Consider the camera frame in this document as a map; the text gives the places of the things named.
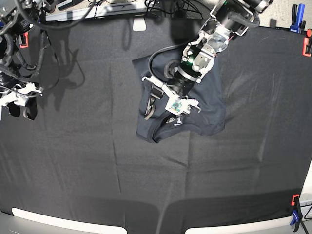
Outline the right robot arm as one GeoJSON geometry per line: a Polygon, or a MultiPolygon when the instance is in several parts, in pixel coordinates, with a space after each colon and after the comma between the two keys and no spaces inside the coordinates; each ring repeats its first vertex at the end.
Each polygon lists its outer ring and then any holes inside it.
{"type": "Polygon", "coordinates": [[[23,115],[34,120],[37,116],[37,97],[43,88],[34,79],[39,75],[47,43],[47,32],[42,30],[39,57],[29,64],[21,53],[29,45],[29,31],[33,24],[19,12],[12,0],[0,2],[0,107],[14,117],[23,115]]]}

